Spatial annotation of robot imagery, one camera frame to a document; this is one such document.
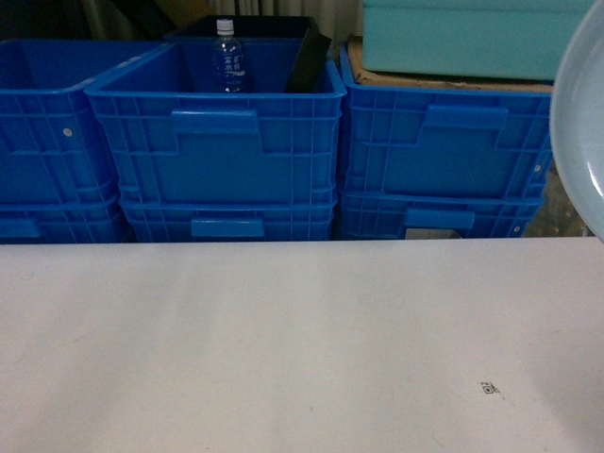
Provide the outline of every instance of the water bottle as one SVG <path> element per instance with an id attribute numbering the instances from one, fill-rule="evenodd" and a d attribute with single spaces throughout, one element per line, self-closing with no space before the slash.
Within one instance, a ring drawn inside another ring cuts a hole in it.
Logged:
<path id="1" fill-rule="evenodd" d="M 212 46 L 214 77 L 221 92 L 247 92 L 247 62 L 242 44 L 234 37 L 233 21 L 218 19 L 219 38 Z"/>

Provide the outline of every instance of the white surface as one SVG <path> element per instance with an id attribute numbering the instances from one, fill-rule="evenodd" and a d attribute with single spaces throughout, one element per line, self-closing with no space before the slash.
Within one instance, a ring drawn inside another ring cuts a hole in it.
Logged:
<path id="1" fill-rule="evenodd" d="M 0 451 L 601 451 L 603 268 L 596 238 L 2 246 Z"/>
<path id="2" fill-rule="evenodd" d="M 551 141 L 562 184 L 589 228 L 604 242 L 604 0 L 570 42 L 551 106 Z"/>

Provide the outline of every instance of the blue plastic crate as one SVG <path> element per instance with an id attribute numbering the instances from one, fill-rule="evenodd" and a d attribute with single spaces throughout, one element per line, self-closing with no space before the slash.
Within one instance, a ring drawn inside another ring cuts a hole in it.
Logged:
<path id="1" fill-rule="evenodd" d="M 316 206 L 146 205 L 124 211 L 140 243 L 327 241 L 335 203 Z"/>
<path id="2" fill-rule="evenodd" d="M 84 88 L 152 42 L 0 42 L 0 204 L 99 203 L 117 190 Z"/>
<path id="3" fill-rule="evenodd" d="M 552 161 L 546 92 L 358 85 L 346 47 L 340 188 L 481 198 L 540 197 Z"/>
<path id="4" fill-rule="evenodd" d="M 133 239 L 115 195 L 90 205 L 0 205 L 0 243 L 123 243 Z"/>
<path id="5" fill-rule="evenodd" d="M 341 193 L 338 239 L 405 239 L 409 228 L 454 230 L 462 238 L 522 236 L 543 198 L 516 200 Z"/>
<path id="6" fill-rule="evenodd" d="M 253 92 L 221 93 L 211 40 L 166 44 L 87 90 L 124 203 L 329 203 L 340 103 L 333 61 L 312 93 L 283 93 L 299 42 L 247 42 Z"/>

